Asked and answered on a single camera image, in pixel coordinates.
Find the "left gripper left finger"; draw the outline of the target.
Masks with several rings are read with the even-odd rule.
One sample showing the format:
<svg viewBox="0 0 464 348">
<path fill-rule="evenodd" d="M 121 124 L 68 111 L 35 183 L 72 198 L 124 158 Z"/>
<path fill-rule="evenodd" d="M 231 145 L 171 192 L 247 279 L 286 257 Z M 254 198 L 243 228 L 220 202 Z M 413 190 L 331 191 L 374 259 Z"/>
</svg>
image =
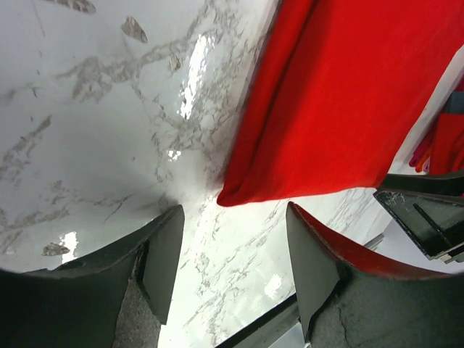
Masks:
<svg viewBox="0 0 464 348">
<path fill-rule="evenodd" d="M 1 270 L 1 346 L 112 347 L 130 309 L 166 323 L 184 221 L 177 205 L 53 270 Z"/>
</svg>

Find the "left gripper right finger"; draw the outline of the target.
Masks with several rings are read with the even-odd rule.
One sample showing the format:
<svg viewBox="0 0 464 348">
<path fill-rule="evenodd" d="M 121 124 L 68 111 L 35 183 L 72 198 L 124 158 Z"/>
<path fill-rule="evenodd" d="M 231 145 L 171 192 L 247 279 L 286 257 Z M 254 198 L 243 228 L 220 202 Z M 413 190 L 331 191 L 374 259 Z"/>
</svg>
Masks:
<svg viewBox="0 0 464 348">
<path fill-rule="evenodd" d="M 461 347 L 463 275 L 385 257 L 289 203 L 286 232 L 311 347 Z"/>
</svg>

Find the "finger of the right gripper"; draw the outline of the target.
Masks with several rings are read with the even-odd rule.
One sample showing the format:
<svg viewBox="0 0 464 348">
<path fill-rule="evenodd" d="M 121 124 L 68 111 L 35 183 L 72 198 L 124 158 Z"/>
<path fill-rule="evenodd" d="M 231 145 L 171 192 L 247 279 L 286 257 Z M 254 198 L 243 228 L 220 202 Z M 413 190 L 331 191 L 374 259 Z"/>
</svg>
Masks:
<svg viewBox="0 0 464 348">
<path fill-rule="evenodd" d="M 377 190 L 377 202 L 428 260 L 463 262 L 463 198 Z"/>
<path fill-rule="evenodd" d="M 378 189 L 411 191 L 441 196 L 463 196 L 463 170 L 444 175 L 388 174 Z"/>
</svg>

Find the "red t-shirt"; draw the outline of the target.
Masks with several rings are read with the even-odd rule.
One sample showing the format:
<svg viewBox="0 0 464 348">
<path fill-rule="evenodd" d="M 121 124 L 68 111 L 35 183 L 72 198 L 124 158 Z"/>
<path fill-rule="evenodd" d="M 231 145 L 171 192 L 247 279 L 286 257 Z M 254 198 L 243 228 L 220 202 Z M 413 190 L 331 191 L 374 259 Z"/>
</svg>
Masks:
<svg viewBox="0 0 464 348">
<path fill-rule="evenodd" d="M 463 115 L 441 113 L 438 118 L 428 173 L 444 175 L 463 169 Z"/>
<path fill-rule="evenodd" d="M 461 1 L 285 1 L 217 203 L 379 185 L 462 46 Z"/>
</svg>

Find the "folded red t-shirt in stack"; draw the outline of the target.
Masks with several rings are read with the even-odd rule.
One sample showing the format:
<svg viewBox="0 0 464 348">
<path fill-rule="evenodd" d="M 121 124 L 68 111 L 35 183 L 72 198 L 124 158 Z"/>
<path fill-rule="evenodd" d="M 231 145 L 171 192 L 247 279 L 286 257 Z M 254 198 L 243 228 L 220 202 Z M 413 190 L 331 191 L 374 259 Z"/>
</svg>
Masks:
<svg viewBox="0 0 464 348">
<path fill-rule="evenodd" d="M 438 118 L 428 173 L 444 175 L 463 169 L 463 115 L 441 113 Z"/>
</svg>

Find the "folded magenta t-shirt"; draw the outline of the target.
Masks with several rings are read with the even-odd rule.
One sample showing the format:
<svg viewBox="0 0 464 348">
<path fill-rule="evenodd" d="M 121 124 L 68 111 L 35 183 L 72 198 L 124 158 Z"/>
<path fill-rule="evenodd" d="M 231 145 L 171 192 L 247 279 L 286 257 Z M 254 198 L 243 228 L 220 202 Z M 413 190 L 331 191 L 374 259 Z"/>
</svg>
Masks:
<svg viewBox="0 0 464 348">
<path fill-rule="evenodd" d="M 434 134 L 428 133 L 416 147 L 409 161 L 409 167 L 415 172 L 421 173 L 424 171 L 424 166 L 431 156 L 431 148 L 434 141 Z"/>
</svg>

